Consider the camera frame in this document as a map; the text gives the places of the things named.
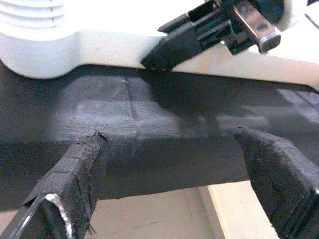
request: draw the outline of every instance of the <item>white ribbed surface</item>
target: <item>white ribbed surface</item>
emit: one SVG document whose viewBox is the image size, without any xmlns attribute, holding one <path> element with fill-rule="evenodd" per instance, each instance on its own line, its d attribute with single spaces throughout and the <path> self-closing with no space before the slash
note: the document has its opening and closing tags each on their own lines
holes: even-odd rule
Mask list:
<svg viewBox="0 0 319 239">
<path fill-rule="evenodd" d="M 60 0 L 0 0 L 0 20 L 6 24 L 51 28 L 59 26 L 63 17 L 63 2 Z"/>
</svg>

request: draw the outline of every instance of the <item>black fabric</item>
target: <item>black fabric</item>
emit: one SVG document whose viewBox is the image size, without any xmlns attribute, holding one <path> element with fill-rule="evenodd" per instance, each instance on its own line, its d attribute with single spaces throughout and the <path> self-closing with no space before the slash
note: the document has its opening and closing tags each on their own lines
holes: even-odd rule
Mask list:
<svg viewBox="0 0 319 239">
<path fill-rule="evenodd" d="M 252 187 L 280 238 L 319 237 L 319 168 L 293 144 L 239 128 Z"/>
<path fill-rule="evenodd" d="M 0 211 L 95 129 L 111 142 L 103 199 L 247 180 L 238 126 L 319 164 L 319 95 L 307 86 L 91 65 L 33 80 L 0 62 Z"/>
<path fill-rule="evenodd" d="M 38 181 L 24 204 L 39 195 L 58 195 L 72 223 L 75 238 L 84 238 L 104 181 L 107 144 L 99 132 L 92 137 L 77 139 Z"/>
</svg>

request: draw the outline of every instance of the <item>black tape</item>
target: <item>black tape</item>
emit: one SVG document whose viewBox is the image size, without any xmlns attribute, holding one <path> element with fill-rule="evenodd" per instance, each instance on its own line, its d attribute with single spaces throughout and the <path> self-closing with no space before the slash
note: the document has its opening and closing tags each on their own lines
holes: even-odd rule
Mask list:
<svg viewBox="0 0 319 239">
<path fill-rule="evenodd" d="M 293 144 L 237 129 L 251 185 L 280 238 L 318 238 L 319 168 Z"/>
<path fill-rule="evenodd" d="M 107 139 L 100 132 L 76 139 L 61 160 L 42 177 L 25 200 L 39 195 L 59 196 L 77 239 L 85 236 L 105 176 Z"/>
</svg>

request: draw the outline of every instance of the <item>white machine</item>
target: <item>white machine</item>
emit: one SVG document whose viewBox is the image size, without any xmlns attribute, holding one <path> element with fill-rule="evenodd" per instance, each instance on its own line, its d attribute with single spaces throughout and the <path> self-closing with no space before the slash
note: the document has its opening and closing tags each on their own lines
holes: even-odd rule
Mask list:
<svg viewBox="0 0 319 239">
<path fill-rule="evenodd" d="M 319 91 L 319 3 L 283 3 L 275 24 L 281 31 L 276 48 L 260 54 L 255 45 L 232 55 L 224 44 L 216 44 L 173 70 L 306 84 Z M 83 64 L 143 68 L 141 60 L 167 36 L 158 27 L 201 4 L 0 0 L 0 58 L 18 74 L 38 79 L 61 76 Z"/>
</svg>

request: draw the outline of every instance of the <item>metal prong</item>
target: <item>metal prong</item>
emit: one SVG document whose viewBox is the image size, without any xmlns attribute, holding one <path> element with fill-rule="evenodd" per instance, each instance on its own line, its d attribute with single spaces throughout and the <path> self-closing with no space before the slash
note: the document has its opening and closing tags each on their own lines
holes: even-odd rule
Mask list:
<svg viewBox="0 0 319 239">
<path fill-rule="evenodd" d="M 280 43 L 280 35 L 248 1 L 242 0 L 234 5 L 236 18 L 256 42 L 261 53 L 267 52 Z"/>
</svg>

